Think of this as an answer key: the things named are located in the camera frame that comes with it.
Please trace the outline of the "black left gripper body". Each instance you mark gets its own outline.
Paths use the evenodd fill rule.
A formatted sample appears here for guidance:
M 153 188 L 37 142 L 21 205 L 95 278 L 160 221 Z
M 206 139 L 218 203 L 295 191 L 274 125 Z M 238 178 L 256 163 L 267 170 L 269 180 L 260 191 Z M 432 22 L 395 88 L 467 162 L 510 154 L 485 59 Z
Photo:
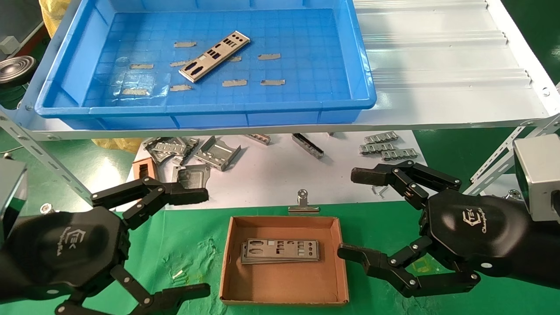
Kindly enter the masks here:
M 1 300 L 92 297 L 114 282 L 130 248 L 122 220 L 103 207 L 21 217 L 1 247 Z

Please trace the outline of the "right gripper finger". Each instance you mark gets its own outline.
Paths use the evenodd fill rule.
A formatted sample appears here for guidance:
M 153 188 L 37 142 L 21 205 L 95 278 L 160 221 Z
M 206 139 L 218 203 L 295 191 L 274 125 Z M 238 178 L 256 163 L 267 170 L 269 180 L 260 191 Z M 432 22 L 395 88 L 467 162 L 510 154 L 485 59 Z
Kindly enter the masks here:
M 341 243 L 340 259 L 359 263 L 368 277 L 387 281 L 406 298 L 467 293 L 480 282 L 480 276 L 470 267 L 452 262 L 453 273 L 415 276 L 406 268 L 435 249 L 429 236 L 422 236 L 394 255 L 378 250 Z
M 373 169 L 354 168 L 350 179 L 357 184 L 384 187 L 390 186 L 417 210 L 426 207 L 429 198 L 423 187 L 442 192 L 446 189 L 458 191 L 462 181 L 438 170 L 406 160 L 399 164 L 378 164 Z

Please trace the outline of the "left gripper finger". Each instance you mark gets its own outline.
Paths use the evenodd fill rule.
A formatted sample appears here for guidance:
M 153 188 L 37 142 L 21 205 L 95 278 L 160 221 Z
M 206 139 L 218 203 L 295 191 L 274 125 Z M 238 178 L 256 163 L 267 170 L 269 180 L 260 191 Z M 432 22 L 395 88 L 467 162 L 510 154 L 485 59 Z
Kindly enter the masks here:
M 208 297 L 210 285 L 200 283 L 182 287 L 164 289 L 154 294 L 149 294 L 123 265 L 116 265 L 110 270 L 111 277 L 138 302 L 130 311 L 130 315 L 175 315 L 185 301 Z M 105 312 L 84 307 L 82 304 L 86 295 L 75 292 L 58 305 L 56 315 L 105 315 Z
M 122 214 L 122 221 L 130 230 L 140 227 L 166 205 L 195 205 L 208 199 L 206 188 L 184 188 L 178 182 L 162 183 L 151 177 L 126 182 L 91 195 L 93 206 L 106 209 L 135 202 Z

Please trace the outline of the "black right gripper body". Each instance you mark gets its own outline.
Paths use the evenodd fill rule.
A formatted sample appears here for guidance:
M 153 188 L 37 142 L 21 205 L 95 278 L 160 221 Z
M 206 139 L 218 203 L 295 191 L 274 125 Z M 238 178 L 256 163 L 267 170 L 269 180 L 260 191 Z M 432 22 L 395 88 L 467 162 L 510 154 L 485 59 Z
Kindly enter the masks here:
M 465 266 L 490 277 L 533 278 L 532 218 L 521 202 L 448 189 L 427 200 L 424 231 L 430 255 L 444 267 Z

